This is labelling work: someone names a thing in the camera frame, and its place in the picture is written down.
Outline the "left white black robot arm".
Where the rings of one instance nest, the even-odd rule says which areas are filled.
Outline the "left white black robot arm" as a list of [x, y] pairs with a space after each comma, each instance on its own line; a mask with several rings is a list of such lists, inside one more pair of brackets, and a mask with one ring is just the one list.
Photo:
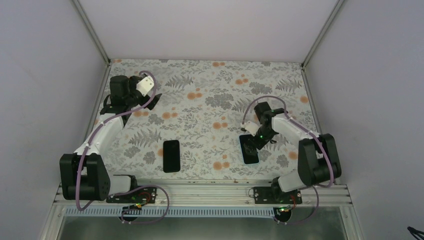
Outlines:
[[103, 101], [98, 122], [83, 144], [59, 160], [61, 188], [66, 200], [103, 201], [119, 194], [131, 203], [139, 197], [133, 177], [109, 173], [104, 159], [133, 112], [152, 110], [159, 101], [157, 81], [144, 70], [131, 77], [110, 78], [110, 93]]

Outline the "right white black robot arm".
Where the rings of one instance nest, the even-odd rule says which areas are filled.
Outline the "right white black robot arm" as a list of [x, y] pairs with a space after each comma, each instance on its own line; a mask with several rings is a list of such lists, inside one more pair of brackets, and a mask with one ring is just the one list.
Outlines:
[[270, 195], [274, 202], [284, 203], [293, 191], [308, 187], [329, 188], [342, 175], [335, 138], [309, 130], [290, 117], [285, 108], [271, 109], [267, 102], [254, 107], [259, 123], [245, 119], [241, 130], [248, 133], [241, 141], [243, 156], [256, 157], [265, 145], [274, 143], [274, 136], [282, 135], [297, 144], [297, 168], [276, 177], [271, 182]]

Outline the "black phone on table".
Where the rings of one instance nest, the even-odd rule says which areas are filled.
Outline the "black phone on table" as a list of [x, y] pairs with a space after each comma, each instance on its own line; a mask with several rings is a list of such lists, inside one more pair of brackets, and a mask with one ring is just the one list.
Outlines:
[[166, 140], [163, 142], [163, 171], [176, 173], [181, 170], [180, 142], [178, 140]]

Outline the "floral table mat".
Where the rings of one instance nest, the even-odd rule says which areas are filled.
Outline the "floral table mat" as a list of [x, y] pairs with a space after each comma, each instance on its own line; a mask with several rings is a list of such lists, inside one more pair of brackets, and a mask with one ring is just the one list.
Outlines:
[[[110, 173], [140, 179], [271, 180], [298, 166], [298, 146], [276, 135], [258, 152], [259, 163], [243, 162], [242, 120], [257, 122], [255, 99], [271, 108], [287, 106], [304, 127], [316, 125], [302, 68], [292, 62], [121, 59], [111, 77], [151, 72], [162, 94], [153, 110], [134, 112], [109, 148]], [[178, 140], [178, 172], [163, 170], [164, 141]]]

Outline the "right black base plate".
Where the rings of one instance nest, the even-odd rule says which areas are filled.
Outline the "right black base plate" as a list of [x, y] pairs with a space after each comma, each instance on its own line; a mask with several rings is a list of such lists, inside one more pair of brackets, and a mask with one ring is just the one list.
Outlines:
[[253, 199], [257, 205], [277, 205], [277, 204], [302, 204], [302, 194], [298, 189], [282, 192], [273, 190], [270, 186], [255, 186], [253, 190]]

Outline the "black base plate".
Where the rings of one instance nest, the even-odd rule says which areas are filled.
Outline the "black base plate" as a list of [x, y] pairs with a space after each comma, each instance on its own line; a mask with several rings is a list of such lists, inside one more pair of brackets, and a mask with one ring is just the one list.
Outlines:
[[156, 201], [157, 188], [148, 186], [126, 195], [109, 196], [107, 203], [117, 204], [154, 204]]
[[270, 186], [255, 186], [253, 190], [253, 199], [257, 205], [277, 205], [277, 204], [302, 204], [302, 194], [298, 189], [282, 192], [273, 190]]

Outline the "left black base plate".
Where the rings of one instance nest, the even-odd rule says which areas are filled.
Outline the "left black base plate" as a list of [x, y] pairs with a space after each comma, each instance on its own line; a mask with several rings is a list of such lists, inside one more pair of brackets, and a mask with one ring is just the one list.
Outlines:
[[148, 186], [126, 195], [109, 196], [107, 203], [117, 204], [154, 204], [156, 201], [157, 188]]

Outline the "aluminium front rail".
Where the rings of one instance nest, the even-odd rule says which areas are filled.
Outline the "aluminium front rail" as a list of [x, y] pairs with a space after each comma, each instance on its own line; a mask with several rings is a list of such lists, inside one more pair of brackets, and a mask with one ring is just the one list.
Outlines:
[[[165, 189], [172, 207], [253, 207], [253, 187], [271, 185], [270, 180], [159, 179], [152, 182]], [[346, 207], [352, 200], [346, 185], [317, 188], [320, 207]]]

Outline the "left aluminium frame post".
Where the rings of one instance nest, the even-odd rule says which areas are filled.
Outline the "left aluminium frame post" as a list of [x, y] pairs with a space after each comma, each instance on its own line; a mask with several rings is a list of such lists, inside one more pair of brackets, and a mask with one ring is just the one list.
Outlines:
[[109, 65], [111, 62], [111, 59], [109, 58], [103, 44], [101, 43], [100, 38], [98, 37], [94, 26], [92, 25], [88, 14], [86, 13], [86, 11], [84, 10], [83, 5], [81, 4], [81, 2], [79, 0], [71, 0], [71, 3], [74, 5], [74, 7], [76, 8], [77, 13], [79, 14], [81, 20], [84, 23], [84, 26], [86, 27], [86, 29], [88, 30], [88, 33], [91, 37], [91, 39], [93, 40], [96, 49], [98, 50], [98, 52], [101, 55], [101, 58], [103, 59], [103, 61]]

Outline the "aluminium frame post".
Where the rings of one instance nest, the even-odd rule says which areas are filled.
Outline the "aluminium frame post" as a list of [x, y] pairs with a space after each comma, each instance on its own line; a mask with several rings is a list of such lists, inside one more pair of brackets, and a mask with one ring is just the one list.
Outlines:
[[93, 40], [96, 49], [98, 50], [98, 52], [101, 55], [101, 58], [103, 59], [103, 61], [109, 65], [111, 62], [111, 59], [109, 58], [103, 44], [101, 43], [100, 38], [98, 37], [94, 26], [92, 25], [88, 14], [86, 13], [86, 11], [84, 10], [83, 5], [81, 4], [81, 2], [79, 0], [71, 0], [71, 3], [74, 5], [74, 7], [76, 8], [77, 13], [79, 14], [81, 20], [84, 23], [84, 26], [86, 27], [86, 29], [88, 30], [88, 33], [91, 37], [91, 39]]
[[308, 66], [308, 64], [310, 63], [314, 53], [316, 52], [317, 48], [319, 47], [321, 41], [323, 40], [323, 38], [325, 37], [327, 31], [329, 30], [330, 26], [332, 25], [333, 21], [335, 20], [335, 18], [337, 17], [340, 9], [342, 8], [342, 6], [344, 5], [345, 0], [337, 0], [329, 14], [329, 16], [327, 17], [324, 25], [322, 26], [321, 30], [318, 33], [318, 36], [316, 37], [316, 39], [314, 40], [311, 48], [309, 49], [306, 57], [304, 58], [301, 67], [303, 70], [306, 69], [306, 67]]

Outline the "right aluminium frame post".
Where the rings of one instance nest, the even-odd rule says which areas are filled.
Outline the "right aluminium frame post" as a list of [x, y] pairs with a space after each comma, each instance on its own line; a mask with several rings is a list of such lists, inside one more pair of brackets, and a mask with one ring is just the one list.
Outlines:
[[329, 14], [329, 16], [327, 17], [324, 25], [322, 26], [321, 30], [318, 33], [318, 36], [316, 37], [316, 39], [314, 40], [311, 48], [309, 49], [306, 57], [304, 58], [301, 67], [303, 70], [306, 69], [306, 67], [308, 66], [308, 64], [310, 63], [314, 53], [316, 52], [317, 48], [319, 47], [321, 41], [323, 40], [323, 38], [325, 37], [327, 31], [329, 30], [330, 26], [332, 25], [333, 21], [335, 20], [335, 18], [337, 17], [340, 9], [342, 8], [342, 6], [344, 5], [345, 0], [337, 0]]

